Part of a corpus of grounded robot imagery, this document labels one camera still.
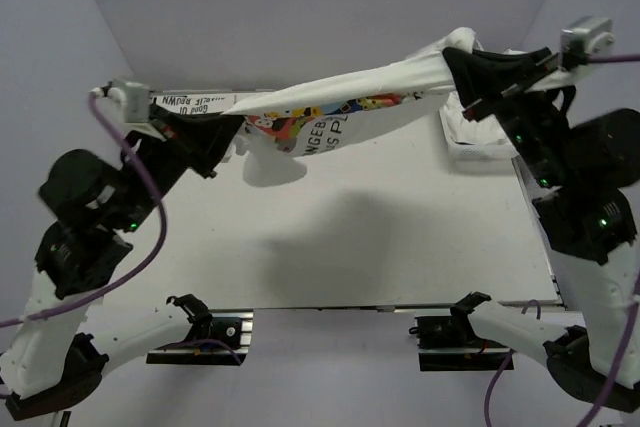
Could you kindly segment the white cartoon print t-shirt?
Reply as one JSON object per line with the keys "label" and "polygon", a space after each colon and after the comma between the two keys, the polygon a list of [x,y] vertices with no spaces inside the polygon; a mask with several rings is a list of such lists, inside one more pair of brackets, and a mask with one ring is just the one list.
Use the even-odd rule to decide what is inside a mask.
{"label": "white cartoon print t-shirt", "polygon": [[485,50],[468,27],[454,29],[404,59],[246,98],[224,111],[243,116],[234,137],[247,157],[243,180],[275,187],[302,179],[306,157],[335,153],[437,112],[456,91],[442,51]]}

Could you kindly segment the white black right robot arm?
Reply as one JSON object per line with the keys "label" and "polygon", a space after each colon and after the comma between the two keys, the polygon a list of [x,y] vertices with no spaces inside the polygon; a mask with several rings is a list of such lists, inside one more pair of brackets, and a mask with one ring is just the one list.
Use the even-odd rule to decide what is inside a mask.
{"label": "white black right robot arm", "polygon": [[539,187],[532,205],[563,255],[584,322],[563,327],[473,292],[452,305],[459,343],[499,343],[544,366],[593,411],[639,407],[639,241],[624,189],[639,180],[639,114],[617,109],[571,125],[577,73],[548,49],[506,55],[448,47],[464,118],[494,117]]}

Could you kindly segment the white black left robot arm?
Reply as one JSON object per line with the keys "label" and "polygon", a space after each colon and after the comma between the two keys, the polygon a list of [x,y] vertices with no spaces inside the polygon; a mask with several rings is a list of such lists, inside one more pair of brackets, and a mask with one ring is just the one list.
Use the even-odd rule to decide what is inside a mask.
{"label": "white black left robot arm", "polygon": [[186,172],[213,177],[242,123],[157,108],[148,133],[118,137],[120,167],[83,149],[55,161],[38,192],[55,220],[35,255],[26,310],[1,356],[3,399],[14,420],[72,408],[116,368],[154,350],[237,352],[237,320],[214,316],[191,294],[170,296],[121,329],[91,334],[80,327],[89,306],[122,285],[114,272],[133,249],[125,235],[152,213],[166,222],[164,196]]}

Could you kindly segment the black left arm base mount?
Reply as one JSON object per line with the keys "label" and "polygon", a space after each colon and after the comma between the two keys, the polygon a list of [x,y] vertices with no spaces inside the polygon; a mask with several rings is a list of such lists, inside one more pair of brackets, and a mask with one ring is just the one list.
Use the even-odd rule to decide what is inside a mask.
{"label": "black left arm base mount", "polygon": [[241,366],[249,352],[254,313],[213,311],[211,326],[176,346],[150,351],[148,365]]}

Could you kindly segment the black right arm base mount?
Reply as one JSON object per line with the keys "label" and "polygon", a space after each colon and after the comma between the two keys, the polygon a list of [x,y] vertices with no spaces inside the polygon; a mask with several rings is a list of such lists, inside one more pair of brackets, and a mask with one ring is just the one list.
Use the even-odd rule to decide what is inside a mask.
{"label": "black right arm base mount", "polygon": [[408,334],[417,341],[421,372],[495,372],[509,351],[461,332],[451,316],[416,317]]}

